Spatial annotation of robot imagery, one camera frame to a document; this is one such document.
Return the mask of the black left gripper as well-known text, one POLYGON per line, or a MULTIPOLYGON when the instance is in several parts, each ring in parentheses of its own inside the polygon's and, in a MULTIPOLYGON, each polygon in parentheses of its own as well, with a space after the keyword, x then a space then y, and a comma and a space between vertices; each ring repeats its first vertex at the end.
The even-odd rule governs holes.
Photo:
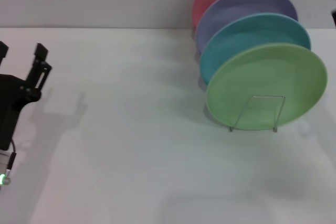
MULTIPOLYGON (((8 46, 0 41, 0 64, 7 52, 8 46)), ((21 110, 41 98, 41 90, 52 70, 46 61, 48 49, 45 46, 38 43, 34 55, 26 81, 8 74, 1 75, 1 150, 9 149, 21 110)))

